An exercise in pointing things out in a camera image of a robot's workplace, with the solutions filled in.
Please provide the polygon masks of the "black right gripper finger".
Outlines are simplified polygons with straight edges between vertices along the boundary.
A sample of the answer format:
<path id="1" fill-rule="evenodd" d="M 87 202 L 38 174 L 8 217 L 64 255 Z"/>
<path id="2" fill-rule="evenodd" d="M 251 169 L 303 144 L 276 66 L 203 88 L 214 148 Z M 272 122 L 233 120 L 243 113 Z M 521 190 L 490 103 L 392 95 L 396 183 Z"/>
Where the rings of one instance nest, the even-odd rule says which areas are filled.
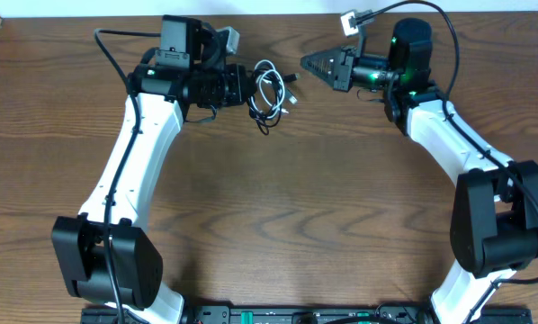
<path id="1" fill-rule="evenodd" d="M 300 65 L 304 68 L 329 68 L 334 65 L 340 56 L 341 48 L 325 49 L 308 54 L 300 59 Z"/>
<path id="2" fill-rule="evenodd" d="M 302 67 L 313 76 L 318 77 L 332 88 L 339 88 L 339 73 L 341 66 L 335 62 L 313 63 L 305 62 Z"/>

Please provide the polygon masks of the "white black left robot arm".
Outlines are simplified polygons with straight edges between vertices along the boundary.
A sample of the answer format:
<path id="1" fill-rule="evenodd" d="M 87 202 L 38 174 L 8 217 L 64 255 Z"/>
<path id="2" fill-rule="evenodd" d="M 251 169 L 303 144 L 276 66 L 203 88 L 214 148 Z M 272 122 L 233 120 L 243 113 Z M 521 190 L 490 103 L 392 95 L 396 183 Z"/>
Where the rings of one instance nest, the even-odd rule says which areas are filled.
<path id="1" fill-rule="evenodd" d="M 130 73 L 120 133 L 99 182 L 74 217 L 58 217 L 52 244 L 70 295 L 112 306 L 113 321 L 178 323 L 184 297 L 163 280 L 163 260 L 148 238 L 148 216 L 166 154 L 192 105 L 213 112 L 244 104 L 255 86 L 227 57 L 231 28 L 166 15 Z"/>

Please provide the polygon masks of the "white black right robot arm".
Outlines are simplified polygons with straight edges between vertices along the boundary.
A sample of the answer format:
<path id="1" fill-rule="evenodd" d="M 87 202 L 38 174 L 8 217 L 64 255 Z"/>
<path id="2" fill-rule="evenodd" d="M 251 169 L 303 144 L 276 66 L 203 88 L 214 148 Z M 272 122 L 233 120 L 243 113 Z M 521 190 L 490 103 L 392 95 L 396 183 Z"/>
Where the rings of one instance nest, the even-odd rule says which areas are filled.
<path id="1" fill-rule="evenodd" d="M 341 92 L 381 91 L 388 120 L 424 148 L 455 188 L 450 226 L 453 266 L 417 314 L 420 323 L 475 323 L 504 284 L 538 258 L 538 164 L 517 162 L 491 147 L 456 112 L 431 79 L 432 29 L 417 18 L 398 21 L 387 56 L 365 50 L 361 13 L 343 17 L 356 46 L 322 50 L 301 66 Z"/>

